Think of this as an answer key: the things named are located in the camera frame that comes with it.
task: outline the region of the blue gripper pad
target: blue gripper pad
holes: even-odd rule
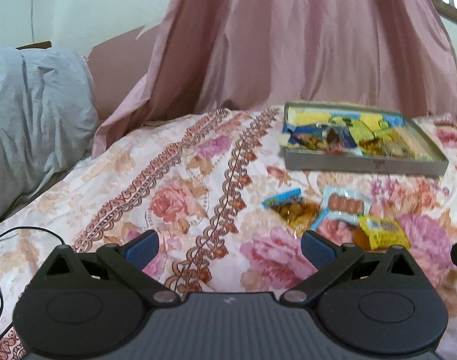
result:
[[[337,258],[335,250],[318,239],[311,237],[308,231],[302,235],[301,249],[304,257],[317,269],[323,268]]]
[[[158,253],[158,234],[155,231],[150,231],[146,237],[142,235],[136,240],[136,243],[129,242],[121,249],[124,251],[123,258],[141,271]]]

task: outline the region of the pink curtain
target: pink curtain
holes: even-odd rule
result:
[[[457,61],[430,0],[171,0],[93,156],[149,120],[295,99],[457,118]]]

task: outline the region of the floral bedsheet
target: floral bedsheet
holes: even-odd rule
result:
[[[97,160],[76,168],[33,203],[0,224],[60,234],[77,251],[124,243],[156,229],[160,250],[144,272],[184,295],[189,291],[273,291],[277,296],[315,268],[300,240],[261,201],[301,187],[320,202],[326,185],[357,190],[374,200],[372,213],[396,218],[411,253],[445,301],[450,314],[439,353],[457,359],[457,124],[420,120],[450,159],[443,178],[289,172],[279,155],[282,108],[263,112],[218,110],[156,127],[142,127]],[[319,232],[340,244],[353,228],[324,221]],[[45,233],[20,231],[0,242],[0,283],[5,309],[0,332],[11,321],[20,293],[56,246]],[[11,330],[0,342],[0,360],[20,359]]]

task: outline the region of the gray pillow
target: gray pillow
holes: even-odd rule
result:
[[[98,126],[92,98],[76,53],[0,47],[0,218],[81,158]]]

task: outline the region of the snack package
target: snack package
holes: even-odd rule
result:
[[[368,238],[370,250],[388,249],[392,245],[402,245],[410,249],[410,242],[407,235],[397,221],[380,219],[368,215],[361,216],[359,220],[360,228]],[[366,241],[363,241],[363,237],[358,238],[363,244],[359,246],[366,249]]]
[[[330,154],[362,154],[347,127],[329,123],[297,127],[290,133],[287,147]]]
[[[393,142],[407,150],[410,157],[419,161],[433,161],[429,154],[422,147],[420,142],[412,136],[404,127],[394,127],[390,130],[390,137]]]
[[[320,223],[322,223],[322,221],[327,217],[328,213],[330,212],[330,210],[328,208],[325,208],[321,213],[320,215],[318,216],[318,218],[315,220],[315,222],[312,223],[312,225],[310,226],[310,230],[311,231],[316,231],[319,226],[320,226]]]
[[[353,232],[353,243],[361,247],[364,251],[371,251],[370,241],[364,231],[359,227]]]
[[[320,213],[320,205],[304,200],[300,188],[265,199],[262,205],[282,218],[297,237],[310,228]]]
[[[359,226],[359,216],[368,215],[372,200],[356,191],[325,187],[321,207],[328,210],[326,218]]]
[[[405,147],[399,143],[395,143],[392,140],[386,139],[382,143],[383,154],[386,157],[397,157],[397,158],[409,158],[410,154]]]
[[[383,141],[380,138],[361,140],[359,142],[359,147],[365,155],[375,157],[383,156]]]

